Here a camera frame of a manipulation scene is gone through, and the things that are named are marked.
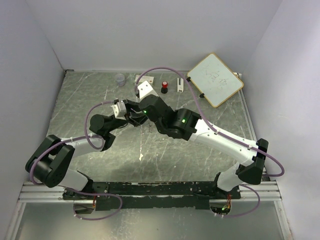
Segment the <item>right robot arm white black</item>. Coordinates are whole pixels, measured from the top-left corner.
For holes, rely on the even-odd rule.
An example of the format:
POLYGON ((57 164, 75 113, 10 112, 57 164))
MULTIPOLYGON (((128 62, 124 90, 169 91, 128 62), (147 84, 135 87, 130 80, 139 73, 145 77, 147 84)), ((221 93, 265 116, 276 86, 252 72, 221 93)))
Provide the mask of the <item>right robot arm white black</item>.
POLYGON ((206 123, 203 117, 192 110, 172 110, 159 96, 153 94, 143 98, 139 108, 155 124, 160 134, 206 145, 236 160, 235 165, 216 175, 212 186, 216 198, 223 199, 241 184, 261 183, 266 159, 264 153, 269 144, 266 140, 252 141, 238 137, 206 123))

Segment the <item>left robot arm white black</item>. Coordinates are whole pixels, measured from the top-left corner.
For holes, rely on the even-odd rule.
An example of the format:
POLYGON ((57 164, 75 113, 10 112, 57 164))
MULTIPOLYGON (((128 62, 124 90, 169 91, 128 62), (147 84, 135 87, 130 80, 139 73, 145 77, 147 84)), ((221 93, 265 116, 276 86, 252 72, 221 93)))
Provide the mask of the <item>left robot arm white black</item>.
POLYGON ((137 127, 147 120, 138 101, 116 99, 111 106, 113 114, 110 116, 85 117, 83 136, 59 138, 48 135, 25 165, 30 181, 48 188, 62 186, 75 191, 83 200, 89 199, 94 193, 94 182, 84 173, 70 169, 72 159, 108 150, 116 138, 112 131, 128 124, 137 127))

